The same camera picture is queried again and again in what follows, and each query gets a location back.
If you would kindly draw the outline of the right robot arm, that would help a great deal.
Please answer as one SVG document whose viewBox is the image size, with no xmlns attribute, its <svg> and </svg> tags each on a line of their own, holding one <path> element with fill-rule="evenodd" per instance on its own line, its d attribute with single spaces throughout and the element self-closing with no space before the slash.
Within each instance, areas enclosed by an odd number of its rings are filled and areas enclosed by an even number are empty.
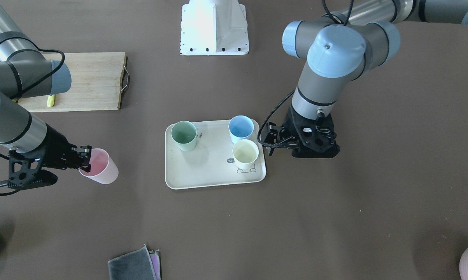
<svg viewBox="0 0 468 280">
<path fill-rule="evenodd" d="M 43 120 L 18 104 L 20 98 L 54 96 L 71 87 L 65 54 L 60 60 L 46 59 L 45 49 L 36 46 L 20 30 L 0 4 L 0 145 L 8 148 L 8 178 L 1 187 L 11 191 L 52 186 L 57 176 L 49 171 L 91 170 L 92 147 L 77 147 Z"/>
</svg>

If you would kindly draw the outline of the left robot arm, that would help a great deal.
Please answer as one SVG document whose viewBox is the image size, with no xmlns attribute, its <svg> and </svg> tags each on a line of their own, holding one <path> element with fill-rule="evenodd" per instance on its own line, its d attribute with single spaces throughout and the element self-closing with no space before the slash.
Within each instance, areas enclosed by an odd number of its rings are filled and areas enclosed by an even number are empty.
<svg viewBox="0 0 468 280">
<path fill-rule="evenodd" d="M 364 0 L 316 21 L 294 21 L 282 34 L 285 52 L 305 59 L 281 126 L 267 119 L 257 141 L 273 153 L 295 158 L 333 158 L 340 147 L 330 112 L 344 87 L 385 64 L 401 44 L 397 23 L 418 21 L 468 25 L 468 0 Z"/>
</svg>

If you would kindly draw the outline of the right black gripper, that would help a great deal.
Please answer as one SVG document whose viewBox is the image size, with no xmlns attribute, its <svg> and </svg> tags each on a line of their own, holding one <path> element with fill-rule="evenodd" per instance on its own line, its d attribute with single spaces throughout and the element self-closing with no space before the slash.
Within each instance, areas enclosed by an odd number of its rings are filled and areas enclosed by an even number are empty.
<svg viewBox="0 0 468 280">
<path fill-rule="evenodd" d="M 47 126 L 46 138 L 36 149 L 20 153 L 9 151 L 9 179 L 7 186 L 13 190 L 27 190 L 43 186 L 52 186 L 57 176 L 46 168 L 58 170 L 79 169 L 90 173 L 92 146 L 77 147 L 70 144 L 66 137 Z"/>
</svg>

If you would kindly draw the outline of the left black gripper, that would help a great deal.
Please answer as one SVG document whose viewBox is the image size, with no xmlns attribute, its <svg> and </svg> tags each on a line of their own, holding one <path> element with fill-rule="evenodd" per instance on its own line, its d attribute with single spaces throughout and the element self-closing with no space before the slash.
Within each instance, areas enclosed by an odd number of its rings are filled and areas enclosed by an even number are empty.
<svg viewBox="0 0 468 280">
<path fill-rule="evenodd" d="M 318 113 L 317 119 L 307 119 L 290 106 L 282 126 L 262 124 L 257 141 L 269 148 L 269 156 L 275 149 L 291 149 L 295 158 L 333 158 L 340 152 L 336 136 L 331 115 Z"/>
</svg>

